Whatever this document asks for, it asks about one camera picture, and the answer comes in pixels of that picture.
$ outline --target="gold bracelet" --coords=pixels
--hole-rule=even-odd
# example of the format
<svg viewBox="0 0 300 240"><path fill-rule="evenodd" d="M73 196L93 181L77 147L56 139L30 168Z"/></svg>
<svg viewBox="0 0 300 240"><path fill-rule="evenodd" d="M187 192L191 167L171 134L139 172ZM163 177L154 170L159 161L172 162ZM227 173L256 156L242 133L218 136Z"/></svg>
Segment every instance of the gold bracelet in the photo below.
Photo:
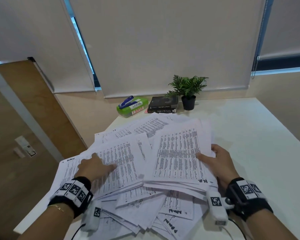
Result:
<svg viewBox="0 0 300 240"><path fill-rule="evenodd" d="M50 207L50 206L56 207L58 210L62 211L64 214L66 214L67 216L70 216L73 219L73 216L71 216L70 214L65 212L63 209L61 209L60 206L58 206L57 204L52 204L52 205L49 205L48 207Z"/></svg>

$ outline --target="black book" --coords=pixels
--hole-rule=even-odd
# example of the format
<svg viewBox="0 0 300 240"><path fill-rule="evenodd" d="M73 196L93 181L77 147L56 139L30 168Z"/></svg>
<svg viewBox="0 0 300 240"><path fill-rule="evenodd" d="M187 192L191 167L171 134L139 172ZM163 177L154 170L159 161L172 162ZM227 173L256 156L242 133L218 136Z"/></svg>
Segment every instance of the black book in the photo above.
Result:
<svg viewBox="0 0 300 240"><path fill-rule="evenodd" d="M148 113L176 113L177 108L171 108L171 109L148 109Z"/></svg>
<svg viewBox="0 0 300 240"><path fill-rule="evenodd" d="M151 102L149 103L149 109L176 109L178 108L178 96L166 97L166 96L157 96L152 97Z"/></svg>

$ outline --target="white table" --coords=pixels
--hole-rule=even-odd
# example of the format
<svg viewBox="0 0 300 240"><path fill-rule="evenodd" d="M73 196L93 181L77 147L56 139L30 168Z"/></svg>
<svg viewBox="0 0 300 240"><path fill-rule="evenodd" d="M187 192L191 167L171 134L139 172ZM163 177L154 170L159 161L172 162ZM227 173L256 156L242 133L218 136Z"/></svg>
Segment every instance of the white table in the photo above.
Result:
<svg viewBox="0 0 300 240"><path fill-rule="evenodd" d="M240 176L256 182L276 216L300 239L300 142L288 129L256 98L200 100L194 110L181 113L211 121L215 143L230 152ZM143 112L128 119L119 116L107 130L145 116ZM40 201L14 231L23 233L45 206L45 201ZM79 226L80 221L72 223L65 239L71 239ZM218 231L208 215L192 230L191 239L231 239L227 231L232 239L244 239L232 222ZM151 232L137 235L137 239L154 238L157 236ZM86 237L80 233L75 239Z"/></svg>

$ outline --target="potted plant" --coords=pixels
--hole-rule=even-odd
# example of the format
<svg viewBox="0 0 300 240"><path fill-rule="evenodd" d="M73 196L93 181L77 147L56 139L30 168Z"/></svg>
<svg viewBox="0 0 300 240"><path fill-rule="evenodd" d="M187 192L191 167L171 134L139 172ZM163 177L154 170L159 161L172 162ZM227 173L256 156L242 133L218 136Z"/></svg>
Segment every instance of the potted plant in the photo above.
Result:
<svg viewBox="0 0 300 240"><path fill-rule="evenodd" d="M174 91L169 91L167 96L180 96L184 110L193 110L195 107L196 93L202 91L207 86L208 77L194 76L193 78L174 75L173 82L169 83Z"/></svg>

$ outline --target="black pot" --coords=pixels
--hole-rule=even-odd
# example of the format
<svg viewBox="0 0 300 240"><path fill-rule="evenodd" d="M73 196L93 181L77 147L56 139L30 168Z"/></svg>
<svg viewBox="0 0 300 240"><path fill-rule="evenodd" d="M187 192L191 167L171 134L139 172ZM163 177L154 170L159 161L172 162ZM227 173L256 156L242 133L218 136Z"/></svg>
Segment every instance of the black pot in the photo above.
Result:
<svg viewBox="0 0 300 240"><path fill-rule="evenodd" d="M184 110L193 110L195 108L196 96L192 95L190 99L186 96L181 97Z"/></svg>

